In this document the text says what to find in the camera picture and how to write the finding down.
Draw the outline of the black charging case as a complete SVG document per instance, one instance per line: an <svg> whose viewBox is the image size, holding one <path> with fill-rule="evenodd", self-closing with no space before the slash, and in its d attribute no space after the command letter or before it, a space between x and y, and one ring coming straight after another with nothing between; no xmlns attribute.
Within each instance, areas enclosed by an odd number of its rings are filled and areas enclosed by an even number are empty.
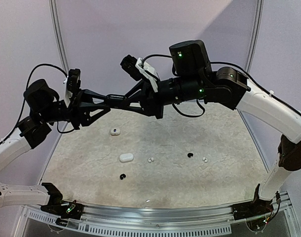
<svg viewBox="0 0 301 237"><path fill-rule="evenodd" d="M108 94L106 96L106 100L108 101L125 101L127 97L125 95L118 95L118 94Z"/></svg>

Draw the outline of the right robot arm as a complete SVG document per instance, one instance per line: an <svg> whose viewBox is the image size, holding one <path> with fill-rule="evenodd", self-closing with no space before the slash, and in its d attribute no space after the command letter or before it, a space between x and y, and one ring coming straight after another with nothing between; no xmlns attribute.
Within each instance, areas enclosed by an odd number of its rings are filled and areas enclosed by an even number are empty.
<svg viewBox="0 0 301 237"><path fill-rule="evenodd" d="M272 198L278 189L291 172L301 169L301 112L234 64L222 63L220 69L213 71L201 40L176 43L169 51L174 77L167 80L160 80L145 58L126 56L121 66L138 84L112 102L111 107L160 119L165 105L203 100L246 112L275 128L282 136L273 170L257 185L252 201L233 207L251 215L272 210Z"/></svg>

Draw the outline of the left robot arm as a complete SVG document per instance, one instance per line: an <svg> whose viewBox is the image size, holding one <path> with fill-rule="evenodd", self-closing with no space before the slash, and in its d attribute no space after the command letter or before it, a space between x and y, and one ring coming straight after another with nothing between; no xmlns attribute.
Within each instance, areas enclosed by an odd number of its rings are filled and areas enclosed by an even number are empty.
<svg viewBox="0 0 301 237"><path fill-rule="evenodd" d="M33 82L24 92L30 114L19 121L14 130L0 141L0 171L21 155L35 149L60 121L72 124L75 130L89 126L111 110L109 96L88 89L81 90L79 82L67 87L69 102L61 100L44 79ZM48 207L55 214L66 210L63 195L52 183L36 186L0 183L0 208L11 205L37 204Z"/></svg>

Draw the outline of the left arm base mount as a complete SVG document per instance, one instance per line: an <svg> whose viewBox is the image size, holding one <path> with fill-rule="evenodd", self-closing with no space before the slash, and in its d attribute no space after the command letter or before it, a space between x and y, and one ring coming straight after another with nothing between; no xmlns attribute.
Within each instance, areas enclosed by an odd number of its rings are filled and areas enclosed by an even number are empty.
<svg viewBox="0 0 301 237"><path fill-rule="evenodd" d="M74 201L54 200L40 207L41 211L60 216L61 219L80 220L84 205Z"/></svg>

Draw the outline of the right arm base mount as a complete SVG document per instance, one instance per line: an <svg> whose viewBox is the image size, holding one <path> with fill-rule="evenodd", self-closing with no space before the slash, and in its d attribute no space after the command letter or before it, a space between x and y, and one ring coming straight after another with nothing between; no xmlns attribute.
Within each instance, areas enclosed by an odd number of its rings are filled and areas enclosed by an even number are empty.
<svg viewBox="0 0 301 237"><path fill-rule="evenodd" d="M248 219L251 217L264 215L273 210L272 200L256 199L247 202L240 202L230 206L234 220Z"/></svg>

